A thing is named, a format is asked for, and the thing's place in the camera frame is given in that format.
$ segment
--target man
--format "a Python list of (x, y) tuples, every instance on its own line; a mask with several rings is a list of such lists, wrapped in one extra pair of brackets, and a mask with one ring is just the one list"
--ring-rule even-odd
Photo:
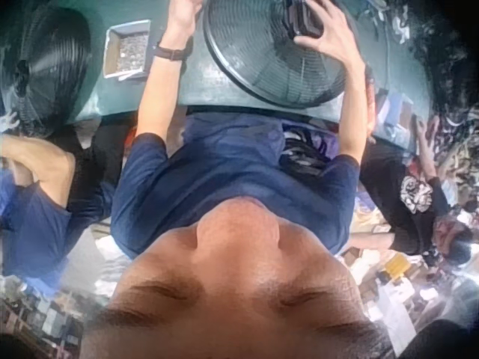
[(104, 118), (87, 150), (72, 126), (48, 141), (1, 136), (1, 156), (13, 171), (1, 184), (3, 275), (55, 287), (51, 278), (60, 279), (83, 231), (110, 216), (128, 122)]
[(393, 249), (418, 255), (437, 248), (451, 264), (471, 259), (472, 232), (448, 215), (449, 205), (438, 178), (426, 127), (416, 121), (419, 162), (425, 181), (403, 164), (403, 152), (378, 142), (367, 146), (360, 181), (391, 225), (389, 233), (354, 233), (349, 246)]
[[(182, 64), (155, 58), (112, 210), (112, 235), (135, 260), (82, 357), (376, 358), (389, 347), (333, 257), (348, 238), (367, 139), (365, 65), (341, 11), (308, 5), (324, 35), (296, 44), (347, 74), (340, 155), (301, 182), (278, 165), (279, 119), (199, 114), (168, 159)], [(172, 0), (159, 46), (184, 49), (200, 9)]]

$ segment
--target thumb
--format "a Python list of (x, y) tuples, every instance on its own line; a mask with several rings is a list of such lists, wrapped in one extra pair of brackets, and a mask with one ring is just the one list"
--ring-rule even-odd
[(318, 49), (318, 40), (309, 36), (296, 36), (294, 38), (294, 43), (302, 47), (308, 47), (309, 49)]

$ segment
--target table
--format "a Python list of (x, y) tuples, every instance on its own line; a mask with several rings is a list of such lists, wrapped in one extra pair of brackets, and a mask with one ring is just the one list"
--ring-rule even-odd
[[(365, 2), (366, 0), (343, 0), (352, 16), (364, 9)], [(169, 0), (53, 0), (52, 3), (80, 11), (91, 28), (91, 65), (79, 94), (75, 115), (70, 120), (136, 111), (145, 80), (119, 82), (117, 79), (103, 78), (106, 31), (113, 25), (149, 19), (151, 27), (148, 48), (149, 52), (152, 52), (155, 42), (166, 27)], [(388, 88), (406, 94), (414, 102), (415, 113), (428, 118), (430, 89), (426, 72), (407, 49), (407, 43), (400, 45), (392, 40), (390, 34), (388, 44), (382, 23), (379, 24), (379, 38), (376, 39), (374, 25), (367, 16), (356, 21), (356, 27), (359, 48), (373, 69), (376, 89)], [(194, 50), (186, 62), (186, 71), (180, 80), (178, 101), (180, 105), (223, 105), (287, 111), (312, 117), (312, 123), (323, 120), (337, 123), (341, 113), (342, 96), (316, 108), (291, 110), (263, 102), (246, 93), (222, 72), (211, 56), (205, 43), (203, 21), (200, 17), (194, 36)], [(409, 131), (398, 127), (378, 126), (375, 135), (409, 151), (415, 151), (415, 140)]]

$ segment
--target black machine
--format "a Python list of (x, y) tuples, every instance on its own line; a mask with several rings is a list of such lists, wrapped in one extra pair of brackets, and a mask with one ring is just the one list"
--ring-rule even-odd
[(290, 39), (296, 36), (309, 36), (319, 39), (323, 36), (323, 24), (311, 12), (305, 0), (284, 0), (284, 7), (286, 9), (284, 26), (286, 26)]

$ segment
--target worker in black shirt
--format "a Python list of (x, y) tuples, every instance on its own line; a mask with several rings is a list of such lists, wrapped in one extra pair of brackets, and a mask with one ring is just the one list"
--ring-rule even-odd
[(360, 181), (391, 225), (388, 233), (354, 233), (348, 246), (393, 249), (408, 255), (436, 248), (453, 265), (471, 259), (473, 235), (448, 215), (449, 206), (426, 139), (426, 126), (416, 121), (419, 161), (424, 174), (414, 177), (403, 164), (403, 151), (385, 143), (369, 145), (361, 164)]

